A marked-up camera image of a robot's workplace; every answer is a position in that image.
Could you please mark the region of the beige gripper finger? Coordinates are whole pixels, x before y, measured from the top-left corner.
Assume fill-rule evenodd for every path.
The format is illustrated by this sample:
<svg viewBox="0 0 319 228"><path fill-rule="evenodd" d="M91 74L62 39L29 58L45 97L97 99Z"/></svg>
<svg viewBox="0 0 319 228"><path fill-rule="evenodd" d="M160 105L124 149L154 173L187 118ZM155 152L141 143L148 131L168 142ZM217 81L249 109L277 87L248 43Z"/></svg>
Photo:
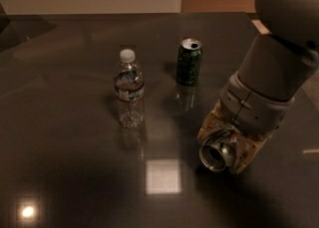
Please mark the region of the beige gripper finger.
<svg viewBox="0 0 319 228"><path fill-rule="evenodd" d="M221 129L229 128L232 128L232 125L225 118L220 102L217 102L213 110L209 112L203 121L197 135L197 140L199 142L204 142L213 133Z"/></svg>
<svg viewBox="0 0 319 228"><path fill-rule="evenodd" d="M234 144L235 160L229 171L232 174L242 172L263 147L266 140L266 134L251 135L232 129L230 131L230 142Z"/></svg>

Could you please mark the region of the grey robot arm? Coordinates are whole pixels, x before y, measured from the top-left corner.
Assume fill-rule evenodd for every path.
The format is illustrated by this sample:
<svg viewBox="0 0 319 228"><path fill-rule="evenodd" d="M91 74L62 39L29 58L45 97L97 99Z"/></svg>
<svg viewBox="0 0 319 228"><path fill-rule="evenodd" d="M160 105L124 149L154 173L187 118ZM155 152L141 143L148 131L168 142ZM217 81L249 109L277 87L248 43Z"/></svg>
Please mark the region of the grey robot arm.
<svg viewBox="0 0 319 228"><path fill-rule="evenodd" d="M319 67L319 0L255 0L255 10L268 32L255 37L198 132L200 160L213 172L244 170Z"/></svg>

